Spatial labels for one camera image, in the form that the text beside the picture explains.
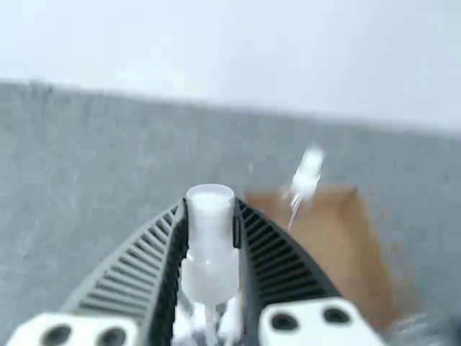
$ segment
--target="spray bottle cap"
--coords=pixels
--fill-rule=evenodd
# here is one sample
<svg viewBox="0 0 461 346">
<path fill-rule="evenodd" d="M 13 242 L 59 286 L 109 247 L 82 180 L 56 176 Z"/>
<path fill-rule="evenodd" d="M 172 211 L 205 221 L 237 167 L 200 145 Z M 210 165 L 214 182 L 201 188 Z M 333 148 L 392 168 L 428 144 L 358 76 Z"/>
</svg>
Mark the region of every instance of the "spray bottle cap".
<svg viewBox="0 0 461 346">
<path fill-rule="evenodd" d="M 325 153 L 319 147 L 306 149 L 303 159 L 293 176 L 291 190 L 301 198 L 311 198 L 321 177 Z"/>
</svg>

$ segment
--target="cardboard box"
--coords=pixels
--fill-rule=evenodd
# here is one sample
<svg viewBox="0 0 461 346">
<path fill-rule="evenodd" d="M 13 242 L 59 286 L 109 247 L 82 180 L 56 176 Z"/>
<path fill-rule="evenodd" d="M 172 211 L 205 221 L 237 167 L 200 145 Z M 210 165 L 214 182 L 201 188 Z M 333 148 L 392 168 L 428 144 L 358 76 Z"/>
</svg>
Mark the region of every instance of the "cardboard box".
<svg viewBox="0 0 461 346">
<path fill-rule="evenodd" d="M 276 191 L 251 191 L 245 198 L 287 228 L 291 210 L 283 207 Z M 356 187 L 319 189 L 313 202 L 299 210 L 289 233 L 374 328 L 382 331 L 401 317 L 393 297 L 398 285 Z M 414 290 L 407 292 L 411 297 Z"/>
</svg>

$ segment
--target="white plastic cap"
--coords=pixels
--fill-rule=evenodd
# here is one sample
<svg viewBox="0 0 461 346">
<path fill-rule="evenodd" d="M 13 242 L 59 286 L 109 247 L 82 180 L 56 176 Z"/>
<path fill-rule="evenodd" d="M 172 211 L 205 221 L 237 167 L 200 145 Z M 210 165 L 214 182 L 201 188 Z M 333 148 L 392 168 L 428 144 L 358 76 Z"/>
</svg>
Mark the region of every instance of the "white plastic cap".
<svg viewBox="0 0 461 346">
<path fill-rule="evenodd" d="M 187 298 L 217 306 L 238 292 L 238 250 L 233 247 L 231 188 L 197 185 L 186 194 L 189 250 L 182 263 L 182 290 Z"/>
<path fill-rule="evenodd" d="M 301 198 L 311 198 L 321 177 L 325 153 L 320 148 L 309 148 L 293 176 L 291 190 Z"/>
</svg>

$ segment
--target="gray fabric surface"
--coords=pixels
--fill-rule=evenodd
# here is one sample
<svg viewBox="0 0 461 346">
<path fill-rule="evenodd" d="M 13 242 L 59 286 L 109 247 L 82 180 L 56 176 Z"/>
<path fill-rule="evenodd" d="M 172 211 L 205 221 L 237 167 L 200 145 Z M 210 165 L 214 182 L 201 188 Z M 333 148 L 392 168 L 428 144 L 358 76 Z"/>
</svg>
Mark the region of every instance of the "gray fabric surface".
<svg viewBox="0 0 461 346">
<path fill-rule="evenodd" d="M 440 136 L 0 84 L 0 343 L 52 311 L 188 187 L 280 185 L 305 147 L 359 185 L 430 306 L 461 313 L 461 142 Z"/>
</svg>

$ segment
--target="white wall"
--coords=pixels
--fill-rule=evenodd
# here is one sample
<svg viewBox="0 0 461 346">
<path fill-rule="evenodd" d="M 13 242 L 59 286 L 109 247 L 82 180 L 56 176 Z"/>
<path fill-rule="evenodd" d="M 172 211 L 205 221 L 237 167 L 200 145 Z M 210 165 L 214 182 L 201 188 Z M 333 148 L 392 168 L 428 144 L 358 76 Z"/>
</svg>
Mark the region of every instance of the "white wall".
<svg viewBox="0 0 461 346">
<path fill-rule="evenodd" d="M 3 1 L 0 78 L 461 130 L 461 2 Z"/>
</svg>

